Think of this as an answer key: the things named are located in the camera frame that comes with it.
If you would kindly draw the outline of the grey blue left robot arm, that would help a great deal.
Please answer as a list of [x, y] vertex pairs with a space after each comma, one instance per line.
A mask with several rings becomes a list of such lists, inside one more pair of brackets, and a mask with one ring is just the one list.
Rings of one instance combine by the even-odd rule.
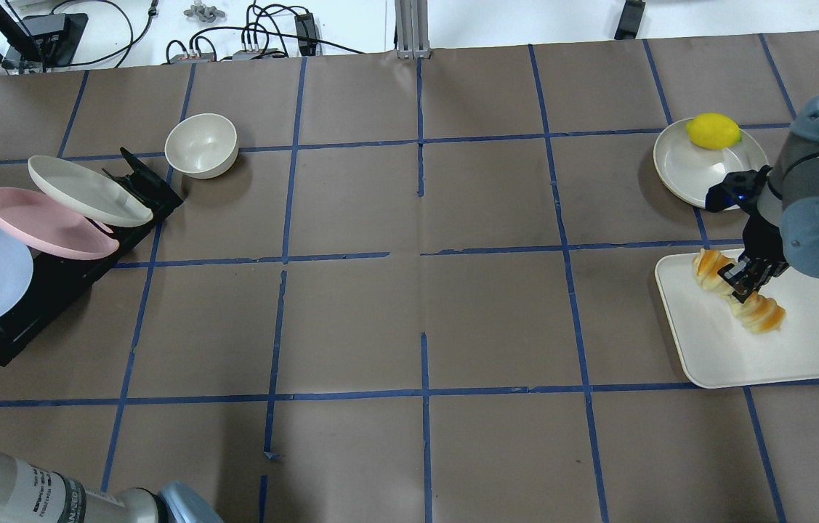
[[221, 522], [195, 490], [170, 482], [159, 492], [116, 495], [0, 453], [0, 522]]

